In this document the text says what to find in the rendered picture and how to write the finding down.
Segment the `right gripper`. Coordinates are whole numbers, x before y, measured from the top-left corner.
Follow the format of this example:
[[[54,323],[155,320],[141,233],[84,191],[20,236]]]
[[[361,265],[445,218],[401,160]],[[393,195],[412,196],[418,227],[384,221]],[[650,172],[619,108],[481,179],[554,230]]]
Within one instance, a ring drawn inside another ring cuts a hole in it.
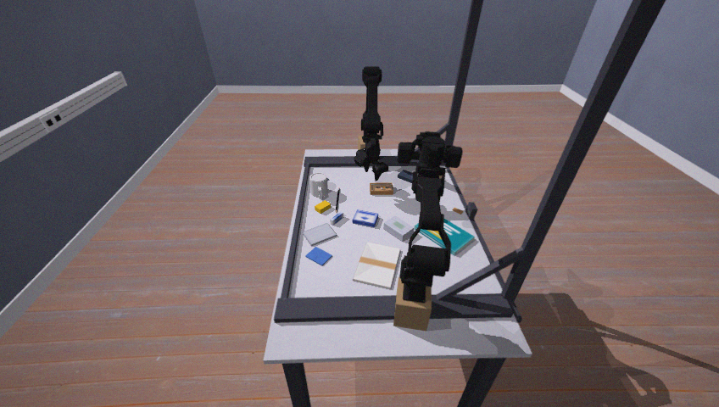
[[[360,149],[356,152],[356,155],[358,155],[359,153],[362,153],[362,152],[363,152],[363,149]],[[372,167],[373,172],[375,173],[375,181],[377,181],[379,179],[379,177],[381,176],[381,174],[383,172],[388,171],[388,166],[383,162],[379,163],[377,161],[379,159],[380,159],[380,157],[378,157],[376,159],[372,159],[372,162],[371,162],[373,164],[373,167]],[[364,166],[365,172],[368,172],[369,167],[370,167],[370,163],[367,164],[366,166]]]

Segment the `wooden ball-in-hole puzzle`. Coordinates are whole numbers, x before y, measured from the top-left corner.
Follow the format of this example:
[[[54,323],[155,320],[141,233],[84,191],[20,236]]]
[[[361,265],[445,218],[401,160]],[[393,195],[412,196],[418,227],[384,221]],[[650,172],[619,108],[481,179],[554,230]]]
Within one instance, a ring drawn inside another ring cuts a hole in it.
[[[371,195],[393,195],[392,183],[370,183]]]

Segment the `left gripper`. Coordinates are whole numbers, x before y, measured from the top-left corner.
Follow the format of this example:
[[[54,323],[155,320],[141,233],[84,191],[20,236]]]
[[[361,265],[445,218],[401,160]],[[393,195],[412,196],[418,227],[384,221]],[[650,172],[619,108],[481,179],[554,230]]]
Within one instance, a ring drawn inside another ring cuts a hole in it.
[[[416,140],[416,139],[415,139]],[[421,156],[419,152],[415,152],[415,140],[413,142],[400,142],[398,149],[399,163],[409,164],[412,159],[419,160]],[[414,150],[413,150],[414,149]],[[462,157],[462,148],[456,146],[448,146],[445,144],[443,150],[443,162],[446,163],[446,167],[458,168]]]

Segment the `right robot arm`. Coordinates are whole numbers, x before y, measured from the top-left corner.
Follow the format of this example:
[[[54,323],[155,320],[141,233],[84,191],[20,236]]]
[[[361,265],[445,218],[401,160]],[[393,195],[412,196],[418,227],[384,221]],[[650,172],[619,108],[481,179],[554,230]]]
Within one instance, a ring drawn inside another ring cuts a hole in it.
[[[362,81],[366,86],[366,111],[361,119],[361,130],[364,131],[362,139],[365,142],[366,151],[363,148],[363,152],[354,157],[354,161],[359,167],[366,166],[372,162],[372,159],[379,157],[379,139],[382,139],[383,136],[381,116],[377,113],[377,87],[382,81],[382,70],[379,67],[364,67]],[[377,135],[379,131],[381,131],[381,135]]]

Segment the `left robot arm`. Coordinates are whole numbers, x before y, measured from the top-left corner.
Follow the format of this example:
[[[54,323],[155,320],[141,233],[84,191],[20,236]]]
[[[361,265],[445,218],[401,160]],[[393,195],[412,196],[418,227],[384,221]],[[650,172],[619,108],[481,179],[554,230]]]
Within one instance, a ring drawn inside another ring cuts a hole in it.
[[[411,189],[415,199],[421,202],[421,221],[419,217],[418,228],[410,237],[407,256],[401,260],[399,278],[404,284],[403,300],[425,303],[426,287],[432,287],[433,276],[444,277],[450,267],[451,242],[443,229],[444,214],[441,214],[439,203],[443,196],[446,171],[446,168],[440,167],[445,141],[440,133],[425,131],[416,135],[415,145],[420,149],[421,163],[413,172]],[[412,245],[421,229],[438,231],[446,248]]]

